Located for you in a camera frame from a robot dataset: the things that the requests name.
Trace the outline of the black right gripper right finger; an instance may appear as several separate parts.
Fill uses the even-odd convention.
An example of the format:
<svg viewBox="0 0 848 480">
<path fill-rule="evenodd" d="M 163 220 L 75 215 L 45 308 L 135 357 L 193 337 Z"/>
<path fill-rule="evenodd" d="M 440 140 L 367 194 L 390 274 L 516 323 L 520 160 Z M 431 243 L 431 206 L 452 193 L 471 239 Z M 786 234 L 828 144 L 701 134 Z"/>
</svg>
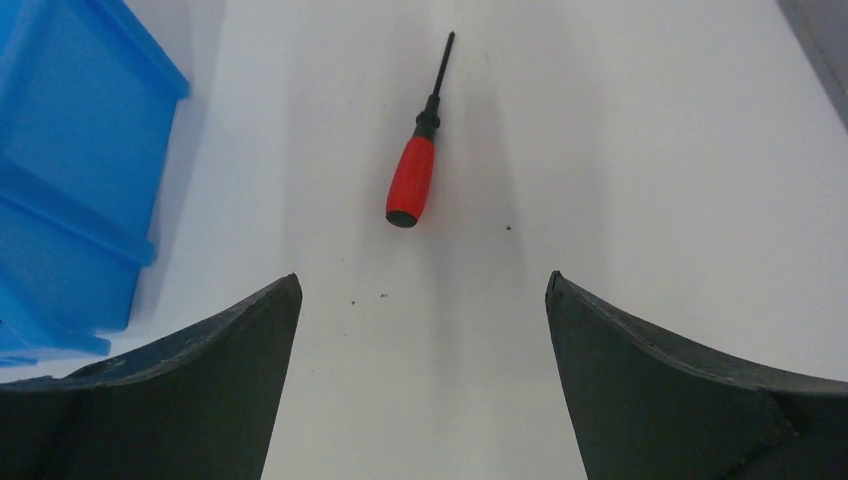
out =
<svg viewBox="0 0 848 480">
<path fill-rule="evenodd" d="M 843 479 L 847 385 L 757 364 L 550 276 L 558 374 L 591 479 Z"/>
</svg>

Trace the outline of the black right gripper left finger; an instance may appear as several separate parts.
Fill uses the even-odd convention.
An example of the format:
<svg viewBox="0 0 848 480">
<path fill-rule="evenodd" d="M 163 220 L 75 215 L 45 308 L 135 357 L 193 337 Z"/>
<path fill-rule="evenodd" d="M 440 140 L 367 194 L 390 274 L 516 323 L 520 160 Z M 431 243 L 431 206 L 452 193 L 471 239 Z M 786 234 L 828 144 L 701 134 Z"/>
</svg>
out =
<svg viewBox="0 0 848 480">
<path fill-rule="evenodd" d="M 282 277 L 65 377 L 1 387 L 5 479 L 258 479 L 303 294 Z"/>
</svg>

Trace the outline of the red handled screwdriver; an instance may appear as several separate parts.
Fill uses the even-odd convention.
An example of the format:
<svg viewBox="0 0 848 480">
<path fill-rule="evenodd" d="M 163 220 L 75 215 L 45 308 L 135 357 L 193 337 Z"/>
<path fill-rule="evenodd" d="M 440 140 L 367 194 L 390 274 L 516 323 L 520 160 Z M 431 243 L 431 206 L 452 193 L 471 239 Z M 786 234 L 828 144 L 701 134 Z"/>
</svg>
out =
<svg viewBox="0 0 848 480">
<path fill-rule="evenodd" d="M 435 139 L 441 120 L 438 114 L 440 91 L 456 33 L 447 37 L 440 67 L 425 107 L 415 119 L 415 128 L 397 163 L 385 206 L 387 221 L 399 228 L 412 228 L 426 207 L 433 176 Z"/>
</svg>

